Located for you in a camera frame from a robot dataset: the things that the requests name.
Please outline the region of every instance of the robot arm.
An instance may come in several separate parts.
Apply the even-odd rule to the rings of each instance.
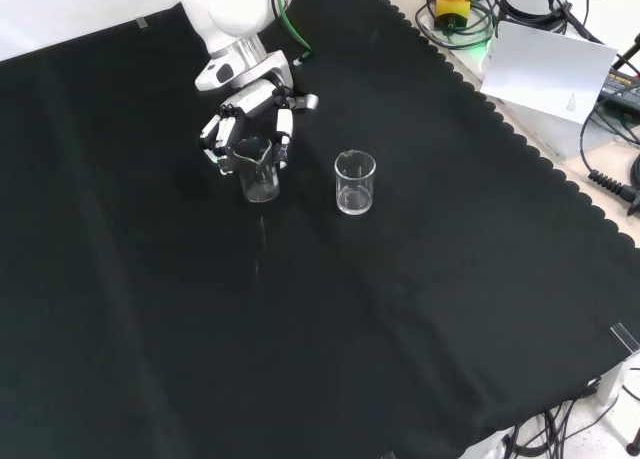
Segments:
[[[202,37],[211,61],[196,79],[201,91],[227,83],[240,89],[224,101],[200,136],[200,146],[222,174],[238,170],[236,147],[243,126],[267,109],[278,109],[276,133],[270,142],[274,160],[283,169],[289,161],[293,110],[315,109],[313,95],[294,97],[293,77],[282,51],[267,54],[258,33],[276,18],[272,0],[182,0],[187,17]]]
[[[271,0],[181,1],[211,56],[196,79],[199,90],[222,87],[267,58],[258,33],[275,20]]]

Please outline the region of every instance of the yellow device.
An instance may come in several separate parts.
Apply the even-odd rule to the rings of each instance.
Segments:
[[[436,0],[435,26],[439,29],[466,27],[470,13],[469,0]]]

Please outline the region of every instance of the black tablecloth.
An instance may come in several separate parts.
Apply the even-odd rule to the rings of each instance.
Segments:
[[[0,66],[2,457],[452,459],[640,336],[632,241],[392,7],[292,16],[320,106],[267,206],[196,147],[229,91],[179,6]]]

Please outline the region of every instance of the white wall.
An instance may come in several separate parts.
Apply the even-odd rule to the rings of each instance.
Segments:
[[[0,61],[168,9],[178,2],[0,0]]]

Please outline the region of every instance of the green cable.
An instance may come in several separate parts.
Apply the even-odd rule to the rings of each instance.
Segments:
[[[293,34],[293,37],[300,43],[302,44],[304,47],[306,47],[309,52],[311,52],[311,46],[309,46],[309,44],[307,44],[307,41],[305,41],[302,36],[298,33],[298,31],[296,31],[296,28],[293,27],[293,24],[291,24],[291,22],[289,21],[289,18],[287,17],[287,13],[284,9],[284,4],[282,0],[278,0],[278,8],[280,9],[280,17],[282,18],[282,21],[284,22],[284,24],[287,26],[287,29],[289,29],[289,31],[291,32],[291,34]]]

